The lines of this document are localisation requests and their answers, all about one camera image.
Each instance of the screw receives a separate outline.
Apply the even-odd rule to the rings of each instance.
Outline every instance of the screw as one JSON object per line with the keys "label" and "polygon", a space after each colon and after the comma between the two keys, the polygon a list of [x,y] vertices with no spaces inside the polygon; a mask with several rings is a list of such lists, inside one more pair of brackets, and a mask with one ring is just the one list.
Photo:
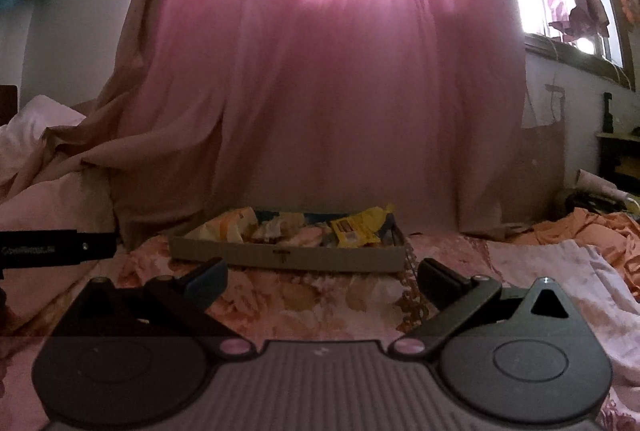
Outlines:
{"label": "screw", "polygon": [[394,343],[394,350],[401,355],[419,355],[425,348],[424,343],[414,337],[403,337]]}
{"label": "screw", "polygon": [[245,355],[251,351],[251,343],[244,339],[225,339],[220,343],[220,350],[226,355]]}

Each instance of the snack wrapper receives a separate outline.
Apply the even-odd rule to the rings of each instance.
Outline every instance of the snack wrapper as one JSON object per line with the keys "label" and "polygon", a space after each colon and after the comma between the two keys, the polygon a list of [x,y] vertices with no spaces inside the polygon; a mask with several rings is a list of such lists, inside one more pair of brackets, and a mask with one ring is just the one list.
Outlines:
{"label": "snack wrapper", "polygon": [[249,238],[252,243],[277,243],[283,238],[298,234],[305,225],[302,213],[280,213],[271,220],[264,221]]}
{"label": "snack wrapper", "polygon": [[387,215],[392,211],[392,205],[388,205],[386,209],[372,207],[356,215],[332,220],[331,227],[338,237],[338,247],[381,245],[382,241],[376,233],[385,224]]}
{"label": "snack wrapper", "polygon": [[310,225],[300,229],[295,236],[281,241],[279,245],[286,247],[320,247],[323,237],[324,231],[322,227]]}
{"label": "snack wrapper", "polygon": [[200,227],[187,234],[187,237],[228,241],[229,243],[244,243],[255,231],[257,225],[258,220],[251,207],[233,209],[206,221]]}

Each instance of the cardboard box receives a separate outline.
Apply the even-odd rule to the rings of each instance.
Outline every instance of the cardboard box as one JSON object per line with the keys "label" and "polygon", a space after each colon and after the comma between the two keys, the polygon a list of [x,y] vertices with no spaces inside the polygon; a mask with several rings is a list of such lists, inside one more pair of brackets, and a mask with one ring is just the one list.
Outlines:
{"label": "cardboard box", "polygon": [[[327,220],[344,215],[313,215]],[[173,231],[168,231],[171,257],[186,261],[207,261],[221,257],[229,265],[292,270],[331,272],[399,272],[404,270],[406,248],[404,236],[394,225],[391,247],[337,249],[327,247],[284,247],[259,243],[226,243],[183,237],[204,221],[199,217]]]}

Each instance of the wooden window sill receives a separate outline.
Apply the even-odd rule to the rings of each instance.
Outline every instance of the wooden window sill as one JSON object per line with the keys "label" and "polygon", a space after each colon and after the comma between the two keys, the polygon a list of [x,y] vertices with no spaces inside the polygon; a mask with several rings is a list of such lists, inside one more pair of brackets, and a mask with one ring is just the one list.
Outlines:
{"label": "wooden window sill", "polygon": [[623,88],[636,91],[633,68],[615,67],[603,58],[587,54],[575,46],[554,41],[539,34],[525,34],[524,43],[527,52],[553,59],[574,68],[612,80]]}

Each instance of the orange cloth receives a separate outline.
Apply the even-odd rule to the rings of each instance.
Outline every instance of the orange cloth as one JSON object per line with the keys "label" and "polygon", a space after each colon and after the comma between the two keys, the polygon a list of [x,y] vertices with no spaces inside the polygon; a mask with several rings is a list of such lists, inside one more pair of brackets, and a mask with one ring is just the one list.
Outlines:
{"label": "orange cloth", "polygon": [[574,239],[581,247],[593,245],[640,299],[640,225],[623,213],[597,215],[576,208],[558,221],[537,223],[531,231],[510,239],[517,245],[547,245]]}

